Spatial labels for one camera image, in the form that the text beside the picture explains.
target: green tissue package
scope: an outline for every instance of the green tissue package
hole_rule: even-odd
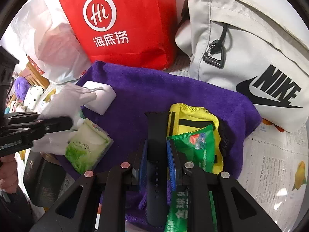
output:
[[[170,136],[168,139],[173,139],[177,151],[185,153],[187,159],[192,161],[194,165],[198,165],[206,172],[212,172],[215,159],[212,125],[208,125],[195,132]],[[217,218],[212,192],[209,192],[209,198],[211,201],[214,228],[217,231]],[[187,220],[188,193],[173,191],[164,232],[186,232]]]
[[[95,168],[112,143],[107,132],[91,120],[85,119],[70,140],[65,157],[77,172],[83,174]]]

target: finger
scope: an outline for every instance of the finger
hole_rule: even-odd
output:
[[[16,193],[18,187],[18,181],[16,181],[12,186],[6,188],[4,191],[8,194]]]
[[[14,156],[15,156],[15,154],[10,154],[10,155],[1,157],[0,160],[1,160],[3,163],[12,162],[13,160],[15,160]]]
[[[6,190],[10,186],[12,186],[16,181],[18,181],[17,173],[12,174],[10,177],[0,180],[0,189]]]
[[[5,179],[17,171],[17,163],[16,161],[3,163],[0,167],[0,179]]]

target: red paper bag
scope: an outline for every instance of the red paper bag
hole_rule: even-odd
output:
[[[59,0],[93,62],[164,69],[173,63],[175,0]]]

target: silver bolt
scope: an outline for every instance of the silver bolt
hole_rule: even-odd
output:
[[[184,164],[184,167],[185,168],[188,168],[188,169],[190,169],[190,168],[193,168],[194,167],[194,164],[193,164],[193,162],[186,162],[185,164]]]
[[[122,163],[120,164],[120,167],[123,168],[123,169],[129,168],[129,167],[130,167],[130,163],[129,163],[129,162],[122,162]]]
[[[91,170],[88,170],[84,173],[84,176],[87,177],[87,178],[90,178],[94,175],[93,171]]]
[[[220,175],[222,178],[225,178],[225,179],[228,179],[230,177],[230,174],[228,172],[221,172]]]

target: purple plush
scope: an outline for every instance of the purple plush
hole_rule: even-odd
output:
[[[15,81],[14,81],[14,86],[15,86],[15,93],[16,93],[16,97],[22,101],[25,100],[25,97],[27,95],[27,92],[30,88],[30,84],[27,81],[27,79],[23,78],[23,77],[18,77]]]
[[[140,140],[147,138],[144,112],[168,111],[172,104],[185,103],[205,107],[229,125],[232,144],[224,170],[238,178],[243,164],[244,139],[261,122],[259,113],[244,95],[192,78],[100,61],[94,62],[77,84],[82,86],[88,80],[109,84],[117,94],[103,116],[83,108],[85,117],[105,129],[114,140],[96,172],[107,171],[126,161]],[[58,160],[73,178],[80,176],[64,156],[58,156]],[[163,231],[147,224],[145,188],[140,193],[127,194],[126,208],[126,220],[149,231]]]

